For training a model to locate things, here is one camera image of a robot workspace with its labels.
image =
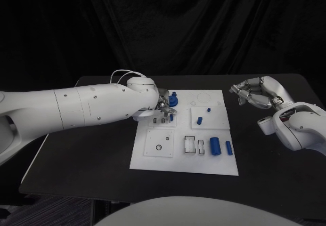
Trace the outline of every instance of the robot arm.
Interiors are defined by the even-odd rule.
[[[0,165],[42,135],[81,126],[152,116],[154,109],[176,113],[169,97],[150,78],[134,77],[127,86],[101,84],[35,92],[0,92]]]
[[[248,79],[231,86],[240,105],[248,101],[257,108],[276,109],[276,114],[258,120],[266,135],[277,134],[293,151],[315,149],[326,155],[326,111],[304,102],[294,102],[281,84],[268,76]]]

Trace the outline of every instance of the blue object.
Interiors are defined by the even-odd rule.
[[[175,107],[178,105],[176,92],[173,92],[172,96],[169,96],[169,103],[170,103],[170,107]]]
[[[225,145],[227,145],[228,155],[232,155],[232,148],[231,148],[229,141],[225,142]]]
[[[221,146],[219,146],[219,139],[216,137],[212,137],[209,139],[211,141],[211,151],[212,155],[221,155]]]
[[[198,125],[202,124],[202,117],[198,117]]]

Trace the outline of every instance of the table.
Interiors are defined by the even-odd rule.
[[[128,169],[137,122],[51,134],[20,185],[20,192],[140,202],[165,196],[199,196],[238,202],[276,214],[326,218],[326,156],[289,150],[276,134],[266,136],[257,121],[274,111],[238,105],[232,84],[255,75],[149,76],[166,89],[221,89],[229,117],[240,176]],[[297,74],[273,76],[296,101],[322,103]],[[82,77],[78,86],[108,83]]]

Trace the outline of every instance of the white board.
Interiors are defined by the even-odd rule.
[[[179,100],[173,121],[167,117],[162,123],[163,113],[156,110],[154,116],[139,122],[130,169],[238,176],[235,152],[232,149],[234,155],[228,155],[225,146],[229,141],[232,147],[232,139],[222,91],[170,90],[170,93],[173,91]],[[185,152],[185,136],[195,137],[195,153]],[[219,138],[221,155],[211,154],[211,137]]]

